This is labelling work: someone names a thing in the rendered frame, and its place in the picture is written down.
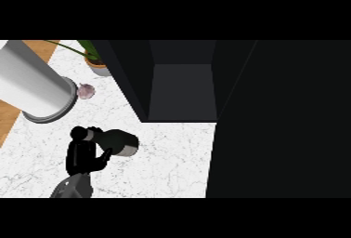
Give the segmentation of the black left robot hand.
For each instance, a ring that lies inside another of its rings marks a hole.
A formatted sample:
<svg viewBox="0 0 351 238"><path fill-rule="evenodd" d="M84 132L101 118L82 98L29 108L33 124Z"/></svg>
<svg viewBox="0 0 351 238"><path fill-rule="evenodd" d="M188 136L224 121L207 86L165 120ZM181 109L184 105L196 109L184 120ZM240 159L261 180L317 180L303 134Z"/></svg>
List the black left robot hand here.
<svg viewBox="0 0 351 238"><path fill-rule="evenodd" d="M112 149L107 148L100 156L95 156L95 143L88 140L73 138L67 144L66 171L70 176L75 174L89 174L100 171L107 166Z"/></svg>

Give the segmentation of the dark grey open cabinet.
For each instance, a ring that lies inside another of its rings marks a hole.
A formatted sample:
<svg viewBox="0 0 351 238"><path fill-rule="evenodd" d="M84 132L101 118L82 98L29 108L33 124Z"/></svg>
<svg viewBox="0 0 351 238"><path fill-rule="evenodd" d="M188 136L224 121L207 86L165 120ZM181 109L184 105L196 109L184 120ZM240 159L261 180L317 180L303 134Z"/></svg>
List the dark grey open cabinet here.
<svg viewBox="0 0 351 238"><path fill-rule="evenodd" d="M218 121L253 40L95 40L143 123Z"/></svg>

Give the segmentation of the dark grey cabinet door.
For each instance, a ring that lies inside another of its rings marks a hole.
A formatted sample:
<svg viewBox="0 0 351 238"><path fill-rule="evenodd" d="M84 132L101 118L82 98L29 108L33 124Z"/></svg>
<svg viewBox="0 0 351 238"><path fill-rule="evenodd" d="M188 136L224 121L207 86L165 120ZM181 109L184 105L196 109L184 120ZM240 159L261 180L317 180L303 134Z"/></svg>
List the dark grey cabinet door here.
<svg viewBox="0 0 351 238"><path fill-rule="evenodd" d="M351 40L255 44L215 126L204 196L351 197Z"/></svg>

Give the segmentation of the pale pink garlic bulb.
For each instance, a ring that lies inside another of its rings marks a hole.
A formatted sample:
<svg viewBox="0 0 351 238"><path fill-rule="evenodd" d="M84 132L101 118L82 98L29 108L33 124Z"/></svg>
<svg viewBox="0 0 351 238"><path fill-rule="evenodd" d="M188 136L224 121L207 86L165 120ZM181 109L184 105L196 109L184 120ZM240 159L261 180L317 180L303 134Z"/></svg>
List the pale pink garlic bulb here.
<svg viewBox="0 0 351 238"><path fill-rule="evenodd" d="M94 95L94 87L89 84L81 84L76 90L79 99L89 99Z"/></svg>

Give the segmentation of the potted green plant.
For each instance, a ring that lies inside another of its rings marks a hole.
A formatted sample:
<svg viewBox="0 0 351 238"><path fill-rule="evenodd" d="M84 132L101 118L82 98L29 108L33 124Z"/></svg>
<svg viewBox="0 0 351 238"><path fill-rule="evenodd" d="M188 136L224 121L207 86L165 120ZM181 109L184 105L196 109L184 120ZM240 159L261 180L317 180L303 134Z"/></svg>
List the potted green plant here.
<svg viewBox="0 0 351 238"><path fill-rule="evenodd" d="M86 62L86 66L89 67L91 71L98 75L98 76L110 76L107 66L103 63L101 57L97 53L97 50L94 48L92 43L88 40L78 40L78 44L85 50L85 52L78 51L69 46L61 45L60 43L56 43L48 40L48 43L53 43L54 45L69 49L72 52L78 53Z"/></svg>

